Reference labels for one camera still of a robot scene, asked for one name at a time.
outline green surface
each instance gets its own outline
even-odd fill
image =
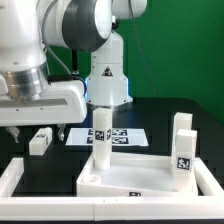
[[[156,96],[193,99],[224,124],[224,0],[148,0],[136,24]],[[153,97],[133,22],[121,21],[117,32],[130,95]],[[57,52],[71,67],[70,50]],[[79,53],[79,69],[89,74],[89,54]],[[51,61],[50,70],[60,73]]]

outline white rectangular block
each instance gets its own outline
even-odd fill
[[[110,167],[112,151],[112,110],[98,108],[93,111],[93,158],[96,169]]]
[[[176,151],[173,154],[174,164],[171,164],[173,175],[173,190],[177,192],[192,192],[194,175],[194,158],[197,132],[180,129],[176,136]]]
[[[41,128],[29,143],[30,155],[42,156],[52,141],[52,129]]]
[[[171,163],[174,163],[175,160],[175,151],[176,151],[176,135],[180,129],[191,130],[192,126],[192,114],[188,113],[176,113],[174,116],[173,123],[173,140],[172,140],[172,153],[171,153]]]

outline white paper sheet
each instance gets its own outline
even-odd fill
[[[71,128],[66,145],[92,145],[93,131],[90,128]],[[143,129],[112,129],[113,146],[148,146]]]

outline white frame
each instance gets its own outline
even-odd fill
[[[199,158],[197,182],[204,194],[213,196],[11,197],[23,170],[23,159],[14,158],[0,178],[0,220],[224,219],[223,190]]]

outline black tabletop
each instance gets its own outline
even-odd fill
[[[193,114],[192,129],[198,132],[196,156],[204,161],[220,185],[224,187],[224,127],[196,102],[189,99],[136,98],[128,107],[114,111],[113,128],[144,129],[149,146],[116,146],[113,147],[113,151],[170,155],[173,119],[177,112]],[[46,153],[44,156],[30,156],[29,141],[38,129],[43,127],[49,126],[19,127],[21,136],[18,144],[5,128],[0,128],[0,174],[13,157],[22,157],[25,171],[13,196],[76,196],[75,182],[92,152],[92,147],[65,146],[65,142],[72,127],[92,127],[92,111],[88,110],[83,123],[66,126],[64,142],[58,140],[57,126],[50,126],[53,129],[53,140]],[[167,222],[178,223],[178,220]],[[211,222],[191,220],[191,223]],[[223,223],[223,221],[213,220],[212,223]]]

